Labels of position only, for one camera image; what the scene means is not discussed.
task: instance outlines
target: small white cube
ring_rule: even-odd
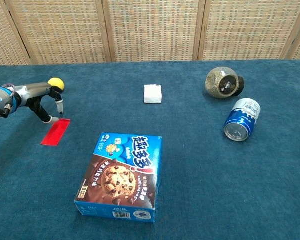
[[[144,85],[145,104],[160,104],[162,102],[161,85]]]

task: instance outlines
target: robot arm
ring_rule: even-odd
[[[49,115],[41,106],[41,100],[47,95],[55,99],[59,114],[63,114],[64,106],[61,93],[64,90],[64,84],[61,79],[58,78],[58,80],[61,81],[61,86],[60,84],[55,86],[42,82],[22,86],[6,84],[0,87],[0,117],[7,118],[17,108],[29,107],[43,123],[53,124],[57,122],[59,119]]]

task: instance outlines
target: cable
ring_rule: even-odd
[[[13,96],[15,95],[15,93],[16,93],[16,87],[15,87],[15,85],[13,85],[13,84],[11,84],[11,83],[7,83],[7,84],[3,85],[2,87],[3,87],[3,88],[12,87],[12,88],[13,88],[13,91],[12,91],[10,97],[13,97]]]

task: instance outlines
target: aluminum can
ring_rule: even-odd
[[[225,135],[237,142],[249,138],[254,131],[261,108],[259,103],[250,98],[237,101],[225,121]]]

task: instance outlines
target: red block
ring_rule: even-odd
[[[41,144],[47,146],[57,146],[65,134],[70,121],[70,119],[60,119],[59,121],[55,122]]]

